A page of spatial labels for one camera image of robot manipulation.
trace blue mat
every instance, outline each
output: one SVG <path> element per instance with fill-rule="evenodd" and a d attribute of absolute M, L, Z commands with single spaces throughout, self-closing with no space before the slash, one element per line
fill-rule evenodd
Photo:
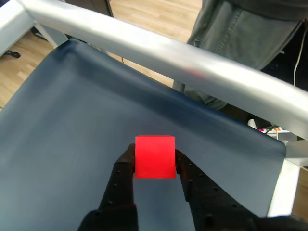
<path fill-rule="evenodd" d="M 220 187 L 267 214 L 285 156 L 280 141 L 71 39 L 0 113 L 0 230 L 77 230 L 98 207 L 114 161 L 149 134 L 175 136 Z M 194 230 L 178 176 L 134 180 L 134 198 L 141 231 Z"/>

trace aluminum frame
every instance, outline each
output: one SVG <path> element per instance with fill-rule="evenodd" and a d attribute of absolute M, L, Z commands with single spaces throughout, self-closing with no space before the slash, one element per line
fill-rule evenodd
<path fill-rule="evenodd" d="M 308 140 L 307 92 L 210 52 L 65 2 L 11 0 L 1 7 L 0 56 L 34 25 L 54 47 L 67 39 L 64 33 L 69 34 Z M 298 165 L 308 160 L 303 151 L 299 154 L 297 150 L 296 157 L 304 159 Z M 269 216 L 291 212 L 298 174 L 299 166 L 285 160 Z"/>

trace colorful object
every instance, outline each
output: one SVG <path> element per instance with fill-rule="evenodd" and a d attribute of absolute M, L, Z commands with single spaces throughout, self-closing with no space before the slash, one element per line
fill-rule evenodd
<path fill-rule="evenodd" d="M 135 178 L 175 179 L 174 136 L 137 136 Z"/>

